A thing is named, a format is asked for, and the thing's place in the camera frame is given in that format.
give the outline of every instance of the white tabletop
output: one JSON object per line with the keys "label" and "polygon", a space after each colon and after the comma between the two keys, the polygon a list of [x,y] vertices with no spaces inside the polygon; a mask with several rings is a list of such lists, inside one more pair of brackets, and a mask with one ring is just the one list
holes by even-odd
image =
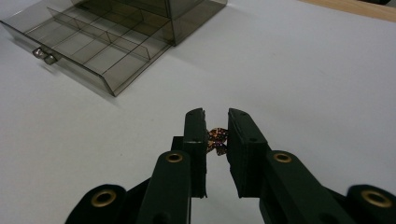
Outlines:
{"label": "white tabletop", "polygon": [[[0,18],[36,0],[2,0]],[[396,194],[396,23],[296,0],[230,0],[117,98],[46,66],[0,28],[0,223],[63,223],[81,197],[150,177],[184,115],[250,114],[326,187]],[[262,223],[226,157],[208,154],[192,223]]]}

